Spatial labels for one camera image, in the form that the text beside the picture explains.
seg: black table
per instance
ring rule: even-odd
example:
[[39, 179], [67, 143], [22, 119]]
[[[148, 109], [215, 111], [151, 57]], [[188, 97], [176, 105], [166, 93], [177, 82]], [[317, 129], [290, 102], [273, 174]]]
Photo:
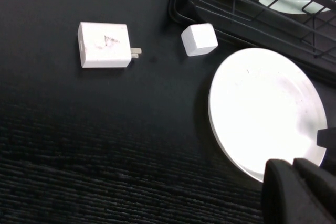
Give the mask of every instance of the black table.
[[[0, 223], [262, 222], [261, 184], [207, 119], [211, 76], [237, 48], [187, 58], [168, 1], [0, 0]], [[80, 21], [127, 24], [143, 54], [82, 70]], [[336, 89], [314, 84], [336, 126]]]

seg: plate rim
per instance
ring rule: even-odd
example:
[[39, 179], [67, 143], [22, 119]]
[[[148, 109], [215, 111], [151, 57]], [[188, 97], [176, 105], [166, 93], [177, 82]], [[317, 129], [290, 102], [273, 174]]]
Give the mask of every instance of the plate rim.
[[[327, 128], [328, 127], [328, 122], [327, 122], [327, 117], [326, 117], [326, 114], [325, 114], [325, 110], [324, 110], [324, 106], [323, 106], [323, 103], [322, 103], [322, 100], [319, 96], [319, 93], [317, 92], [314, 84], [311, 82], [311, 80], [308, 78], [308, 76], [294, 63], [292, 62], [290, 59], [288, 59], [287, 57], [283, 56], [282, 54], [279, 54], [275, 51], [272, 51], [272, 50], [269, 50], [269, 49], [265, 49], [265, 48], [246, 48], [246, 49], [242, 49], [242, 50], [238, 50], [236, 52], [234, 52], [233, 54], [229, 55], [227, 58], [225, 58], [225, 60], [219, 65], [219, 67], [217, 68], [214, 76], [213, 76], [213, 79], [212, 79], [212, 82], [211, 82], [211, 86], [210, 86], [210, 90], [209, 90], [209, 95], [208, 95], [208, 105], [207, 105], [207, 109], [208, 109], [208, 117], [209, 117], [209, 122], [210, 122], [210, 125], [211, 125], [211, 129], [212, 129], [212, 132], [213, 132], [213, 135], [215, 136], [216, 138], [216, 141], [218, 142], [220, 148], [222, 149], [222, 151], [224, 152], [224, 154], [226, 155], [226, 157], [236, 166], [238, 167], [240, 170], [242, 170], [245, 174], [247, 174], [248, 176], [254, 178], [255, 180], [259, 181], [259, 182], [263, 182], [263, 179], [259, 179], [258, 177], [254, 176], [253, 174], [251, 174], [247, 169], [245, 169], [243, 166], [241, 166], [240, 163], [238, 163], [237, 161], [235, 161], [234, 158], [232, 158], [229, 153], [225, 150], [225, 147], [223, 145], [223, 143], [221, 142], [221, 140], [219, 139], [219, 136], [217, 135], [217, 132], [215, 130], [215, 126], [214, 126], [214, 123], [213, 123], [213, 120], [212, 120], [212, 116], [211, 116], [211, 94], [212, 94], [212, 90], [213, 90], [213, 85], [214, 85], [214, 80], [216, 78], [216, 76], [218, 75], [218, 72], [219, 70], [221, 69], [222, 66], [224, 66], [224, 64], [227, 64], [227, 59], [229, 59], [230, 57], [234, 57], [236, 54], [238, 53], [241, 53], [242, 51], [251, 51], [251, 50], [262, 50], [262, 51], [267, 51], [271, 54], [273, 54], [274, 56], [277, 55], [277, 56], [280, 56], [281, 58], [283, 58], [284, 60], [286, 60], [288, 63], [290, 63], [292, 66], [296, 67], [298, 70], [300, 70], [300, 73], [305, 77], [305, 79], [308, 81], [308, 84], [310, 85], [311, 87], [311, 90], [313, 92], [315, 92], [315, 94], [317, 95], [317, 98], [318, 98], [318, 101], [319, 101], [319, 105], [320, 106], [320, 113], [322, 115], [322, 119], [323, 119], [323, 124], [324, 124], [324, 127]], [[324, 160], [324, 157], [325, 157], [325, 154], [326, 154], [326, 148], [323, 148], [323, 147], [320, 147], [323, 149], [323, 155], [321, 157], [321, 160], [318, 164], [318, 166], [320, 166]]]

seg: white power adapter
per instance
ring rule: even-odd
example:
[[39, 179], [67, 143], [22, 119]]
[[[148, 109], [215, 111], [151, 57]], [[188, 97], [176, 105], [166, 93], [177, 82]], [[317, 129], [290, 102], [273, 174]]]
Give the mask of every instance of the white power adapter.
[[78, 28], [83, 68], [125, 68], [141, 48], [131, 48], [127, 25], [81, 22]]

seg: small white block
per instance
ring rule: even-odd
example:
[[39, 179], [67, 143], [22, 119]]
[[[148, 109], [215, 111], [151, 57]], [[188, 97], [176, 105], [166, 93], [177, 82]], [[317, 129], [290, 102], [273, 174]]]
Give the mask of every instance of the small white block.
[[83, 68], [125, 68], [132, 59], [125, 24], [81, 22], [78, 44]]
[[181, 37], [188, 56], [205, 55], [218, 46], [214, 27], [209, 23], [188, 26]]

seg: dish rack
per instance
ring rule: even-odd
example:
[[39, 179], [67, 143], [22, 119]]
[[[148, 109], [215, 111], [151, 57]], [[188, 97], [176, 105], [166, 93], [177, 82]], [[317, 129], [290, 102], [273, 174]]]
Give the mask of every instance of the dish rack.
[[[169, 13], [184, 25], [211, 23], [219, 39], [242, 48], [277, 51], [309, 76], [336, 85], [336, 0], [310, 0], [304, 14], [273, 10], [276, 1], [170, 0]], [[321, 5], [314, 14], [306, 11], [312, 3]]]

